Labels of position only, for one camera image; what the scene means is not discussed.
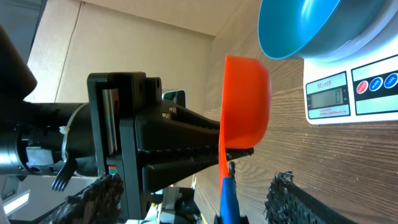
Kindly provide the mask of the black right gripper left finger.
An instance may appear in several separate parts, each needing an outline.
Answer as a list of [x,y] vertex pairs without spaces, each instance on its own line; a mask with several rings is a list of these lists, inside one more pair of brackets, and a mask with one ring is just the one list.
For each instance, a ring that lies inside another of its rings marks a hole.
[[124,192],[119,174],[104,175],[96,179],[81,194],[69,196],[65,202],[42,223],[92,224],[116,223],[119,203]]

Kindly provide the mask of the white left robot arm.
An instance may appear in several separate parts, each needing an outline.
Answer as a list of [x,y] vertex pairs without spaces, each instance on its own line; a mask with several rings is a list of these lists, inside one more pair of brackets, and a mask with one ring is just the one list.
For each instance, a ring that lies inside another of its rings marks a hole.
[[162,97],[143,72],[92,73],[86,103],[30,103],[36,79],[1,32],[1,173],[96,183],[44,217],[55,223],[143,219],[157,191],[218,163],[220,124]]

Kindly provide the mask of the red measuring scoop blue handle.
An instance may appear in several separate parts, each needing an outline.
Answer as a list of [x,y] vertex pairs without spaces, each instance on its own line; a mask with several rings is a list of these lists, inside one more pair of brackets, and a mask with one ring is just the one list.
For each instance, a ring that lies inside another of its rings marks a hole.
[[264,137],[271,117],[271,77],[257,59],[227,55],[218,144],[220,214],[215,223],[246,223],[236,195],[234,163],[227,149],[248,151]]

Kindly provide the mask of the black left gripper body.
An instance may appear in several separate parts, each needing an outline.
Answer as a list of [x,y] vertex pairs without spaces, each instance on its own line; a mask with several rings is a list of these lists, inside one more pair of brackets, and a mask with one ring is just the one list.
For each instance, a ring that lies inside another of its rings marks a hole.
[[148,78],[144,72],[92,73],[87,87],[98,171],[109,174],[109,168],[115,166],[124,188],[119,217],[142,220],[151,195],[142,189],[135,119],[161,100],[161,80]]

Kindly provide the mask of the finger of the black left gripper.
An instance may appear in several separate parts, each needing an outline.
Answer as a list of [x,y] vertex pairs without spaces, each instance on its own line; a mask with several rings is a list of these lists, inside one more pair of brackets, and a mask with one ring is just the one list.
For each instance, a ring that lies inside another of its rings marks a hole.
[[217,147],[143,152],[142,187],[156,192],[217,163]]
[[169,101],[139,112],[135,120],[137,147],[143,151],[215,146],[220,124]]

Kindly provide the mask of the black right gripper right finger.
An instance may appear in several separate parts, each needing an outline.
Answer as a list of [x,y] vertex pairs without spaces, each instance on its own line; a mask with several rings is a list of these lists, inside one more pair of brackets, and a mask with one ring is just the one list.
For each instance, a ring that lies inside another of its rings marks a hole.
[[279,172],[272,179],[264,205],[268,223],[353,224],[293,182],[293,173]]

